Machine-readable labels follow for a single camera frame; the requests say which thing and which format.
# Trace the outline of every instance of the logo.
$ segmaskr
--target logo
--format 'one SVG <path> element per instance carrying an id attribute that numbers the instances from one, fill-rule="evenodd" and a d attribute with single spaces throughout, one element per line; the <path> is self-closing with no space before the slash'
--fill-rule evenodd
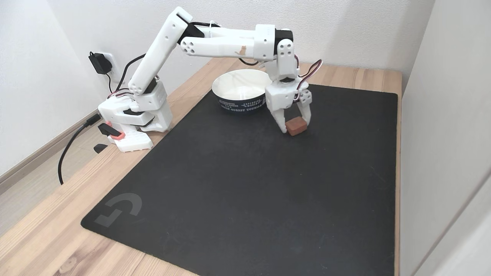
<path id="1" fill-rule="evenodd" d="M 138 215 L 141 209 L 141 198 L 135 193 L 122 193 L 108 200 L 105 205 L 112 207 L 114 204 L 123 200 L 131 202 L 130 214 L 133 216 Z M 100 215 L 94 222 L 102 226 L 109 227 L 118 218 L 118 216 L 121 215 L 122 212 L 123 211 L 116 209 L 109 215 L 109 217 Z"/>

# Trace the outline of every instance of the white panel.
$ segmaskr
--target white panel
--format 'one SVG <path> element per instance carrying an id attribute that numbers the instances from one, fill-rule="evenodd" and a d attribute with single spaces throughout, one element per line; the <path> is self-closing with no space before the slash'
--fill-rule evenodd
<path id="1" fill-rule="evenodd" d="M 421 43 L 402 100 L 401 276 L 491 167 L 490 15 L 489 0 L 438 0 Z"/>

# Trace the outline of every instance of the floor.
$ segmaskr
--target floor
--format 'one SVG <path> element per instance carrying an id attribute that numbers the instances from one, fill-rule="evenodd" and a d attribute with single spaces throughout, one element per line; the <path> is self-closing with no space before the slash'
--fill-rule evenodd
<path id="1" fill-rule="evenodd" d="M 98 143 L 109 142 L 107 137 L 99 132 L 97 124 L 75 139 L 63 160 L 64 182 L 97 155 L 93 147 Z M 62 151 L 0 194 L 0 236 L 60 185 L 57 166 Z"/>

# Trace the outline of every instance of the black mouse pad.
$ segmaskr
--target black mouse pad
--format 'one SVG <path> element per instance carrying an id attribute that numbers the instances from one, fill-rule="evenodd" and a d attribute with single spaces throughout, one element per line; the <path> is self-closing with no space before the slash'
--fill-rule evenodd
<path id="1" fill-rule="evenodd" d="M 208 93 L 82 226 L 201 276 L 394 275 L 397 95 L 309 88 L 295 137 Z"/>

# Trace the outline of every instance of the wooden desk surface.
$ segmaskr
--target wooden desk surface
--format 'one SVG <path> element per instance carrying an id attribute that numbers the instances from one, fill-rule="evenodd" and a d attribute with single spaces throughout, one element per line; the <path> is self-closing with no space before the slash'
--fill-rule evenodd
<path id="1" fill-rule="evenodd" d="M 302 72 L 309 64 L 301 64 Z M 181 85 L 168 101 L 178 123 L 221 74 L 247 68 L 237 59 L 215 58 Z M 399 274 L 400 72 L 323 65 L 308 81 L 399 95 L 396 158 L 395 275 Z M 154 143 L 165 134 L 151 133 Z M 195 275 L 136 249 L 83 229 L 82 218 L 146 154 L 121 153 L 110 145 L 0 238 L 0 275 Z"/>

